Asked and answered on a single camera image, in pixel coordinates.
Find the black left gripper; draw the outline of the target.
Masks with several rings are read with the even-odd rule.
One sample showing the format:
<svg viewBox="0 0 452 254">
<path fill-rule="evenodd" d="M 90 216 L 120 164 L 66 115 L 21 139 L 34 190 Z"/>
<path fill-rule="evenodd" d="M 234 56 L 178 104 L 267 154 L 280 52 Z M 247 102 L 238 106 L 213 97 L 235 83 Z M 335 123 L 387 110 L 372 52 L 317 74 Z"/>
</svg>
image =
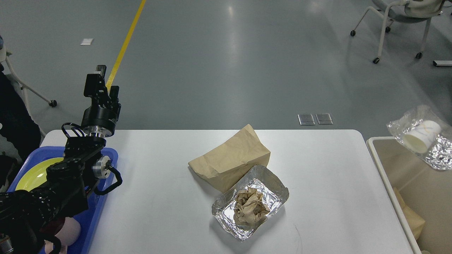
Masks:
<svg viewBox="0 0 452 254">
<path fill-rule="evenodd" d="M 108 94 L 106 69 L 106 65 L 97 65 L 95 72 L 86 76 L 84 96 L 91 98 L 92 106 L 84 111 L 81 121 L 81 129 L 85 134 L 102 138 L 114 135 L 121 110 L 119 86 L 111 86 Z"/>
</svg>

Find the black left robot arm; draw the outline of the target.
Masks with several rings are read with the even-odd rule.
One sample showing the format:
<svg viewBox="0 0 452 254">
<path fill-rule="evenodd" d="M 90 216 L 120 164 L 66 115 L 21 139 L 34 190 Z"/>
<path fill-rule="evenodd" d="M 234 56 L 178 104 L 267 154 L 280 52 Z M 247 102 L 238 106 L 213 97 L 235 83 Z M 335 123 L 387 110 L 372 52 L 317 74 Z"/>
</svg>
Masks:
<svg viewBox="0 0 452 254">
<path fill-rule="evenodd" d="M 1 194 L 1 233 L 10 246 L 8 254 L 37 254 L 45 241 L 53 243 L 51 253 L 58 254 L 61 241 L 44 228 L 87 210 L 92 193 L 103 196 L 122 184 L 120 172 L 101 152 L 106 138 L 115 133 L 121 109 L 119 87 L 106 86 L 106 69 L 98 65 L 87 74 L 84 96 L 91 98 L 91 106 L 84 111 L 81 125 L 61 126 L 67 138 L 63 160 L 47 167 L 46 181 L 30 191 Z"/>
</svg>

